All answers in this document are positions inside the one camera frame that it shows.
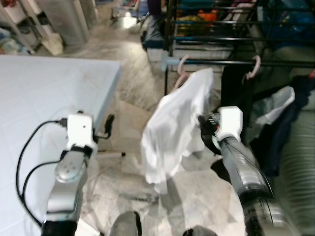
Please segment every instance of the white table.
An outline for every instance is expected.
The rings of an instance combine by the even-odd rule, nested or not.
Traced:
[[[29,135],[41,122],[78,110],[93,115],[98,130],[121,71],[115,61],[0,56],[0,236],[40,235],[15,191],[16,163]],[[59,159],[65,137],[65,130],[54,124],[39,131],[24,154],[21,185],[35,165]],[[54,183],[54,168],[38,169],[29,181],[27,202],[39,219]]]

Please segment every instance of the black metal rack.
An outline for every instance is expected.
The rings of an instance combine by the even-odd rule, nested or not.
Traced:
[[[274,0],[274,7],[269,7],[268,0],[252,1],[251,6],[237,7],[232,6],[232,0],[214,0],[212,4],[205,5],[204,2],[194,2],[194,5],[182,5],[181,0],[168,0],[167,6],[167,23],[165,30],[165,47],[169,57],[177,57],[176,50],[181,48],[185,50],[204,50],[206,47],[218,47],[217,53],[222,53],[223,47],[226,54],[224,57],[211,58],[192,58],[185,61],[185,64],[199,65],[254,65],[252,60],[253,54],[259,55],[262,59],[261,66],[270,67],[304,67],[314,68],[314,61],[294,61],[294,60],[271,60],[264,56],[267,51],[274,51],[275,45],[279,43],[295,43],[303,46],[315,48],[315,40],[297,39],[294,37],[274,38],[271,37],[271,32],[274,26],[281,27],[305,27],[305,30],[314,30],[315,24],[308,22],[292,22],[276,20],[277,12],[314,12],[311,7],[303,8],[284,8],[278,7],[281,0]],[[211,11],[215,10],[217,19],[215,20],[187,20],[180,17],[190,14],[196,14],[198,10]],[[270,21],[258,20],[260,12],[269,12],[271,15]],[[233,20],[235,14],[240,16],[241,20]],[[263,36],[253,36],[251,29],[255,26],[262,32],[264,27],[265,34]],[[248,53],[248,56],[239,58],[238,53]],[[165,89],[167,94],[167,75],[168,66],[165,71]]]

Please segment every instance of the white cloth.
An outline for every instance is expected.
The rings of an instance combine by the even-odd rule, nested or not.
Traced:
[[[211,68],[190,75],[176,91],[163,97],[141,140],[146,181],[166,194],[166,180],[177,172],[183,156],[204,149],[198,123],[213,82]]]

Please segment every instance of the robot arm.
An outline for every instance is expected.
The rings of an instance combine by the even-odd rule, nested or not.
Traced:
[[[74,236],[88,163],[97,151],[91,116],[70,115],[66,126],[68,143],[55,168],[55,184],[48,198],[42,236]]]
[[[268,180],[251,151],[240,142],[242,112],[237,107],[223,107],[219,113],[209,120],[219,124],[212,140],[221,150],[223,164],[240,199],[248,236],[293,236]]]

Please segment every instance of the marble floor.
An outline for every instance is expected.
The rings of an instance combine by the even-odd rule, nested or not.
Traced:
[[[185,158],[182,170],[159,196],[145,182],[139,142],[146,122],[163,96],[164,75],[150,63],[140,43],[140,27],[130,19],[109,19],[110,5],[98,7],[99,22],[89,42],[66,48],[62,57],[118,60],[123,75],[115,99],[104,116],[115,114],[112,137],[99,143],[100,152],[89,166],[81,219],[108,235],[120,213],[140,213],[143,236],[182,236],[185,229],[202,225],[218,236],[244,236],[243,212],[231,185],[211,169],[217,160],[209,150]],[[45,49],[38,56],[46,56]],[[169,76],[169,90],[177,79]],[[125,157],[108,157],[124,151]]]

